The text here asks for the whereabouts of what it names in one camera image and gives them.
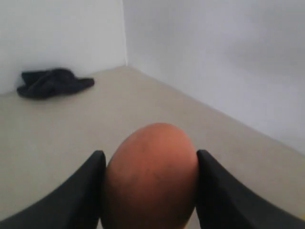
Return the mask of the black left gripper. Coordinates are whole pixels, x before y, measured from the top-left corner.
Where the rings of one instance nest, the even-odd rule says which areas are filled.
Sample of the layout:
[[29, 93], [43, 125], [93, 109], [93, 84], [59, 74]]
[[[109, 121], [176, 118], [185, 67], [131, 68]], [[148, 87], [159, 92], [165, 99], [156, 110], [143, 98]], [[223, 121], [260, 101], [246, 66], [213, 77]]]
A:
[[[62, 92], [62, 87], [71, 80], [71, 71], [55, 68], [42, 71], [22, 72], [24, 85], [17, 88], [20, 97], [29, 99], [48, 99]], [[93, 78], [77, 78], [69, 84], [69, 92], [80, 92], [93, 87]]]

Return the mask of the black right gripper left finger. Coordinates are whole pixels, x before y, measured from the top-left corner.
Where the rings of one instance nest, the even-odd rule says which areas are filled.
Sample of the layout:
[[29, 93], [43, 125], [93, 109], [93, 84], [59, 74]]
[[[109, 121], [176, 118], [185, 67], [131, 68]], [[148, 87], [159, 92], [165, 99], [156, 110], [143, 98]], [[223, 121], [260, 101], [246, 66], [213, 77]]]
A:
[[2, 229], [95, 229], [101, 213], [101, 186], [106, 169], [102, 151], [49, 195], [0, 222]]

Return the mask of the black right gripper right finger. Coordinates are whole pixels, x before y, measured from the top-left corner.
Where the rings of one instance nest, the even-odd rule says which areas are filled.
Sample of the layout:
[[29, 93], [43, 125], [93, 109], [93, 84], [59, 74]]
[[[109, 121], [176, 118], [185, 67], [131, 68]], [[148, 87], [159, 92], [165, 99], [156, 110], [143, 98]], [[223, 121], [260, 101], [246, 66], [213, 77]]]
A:
[[303, 229], [305, 222], [255, 194], [208, 151], [197, 151], [196, 212], [203, 229]]

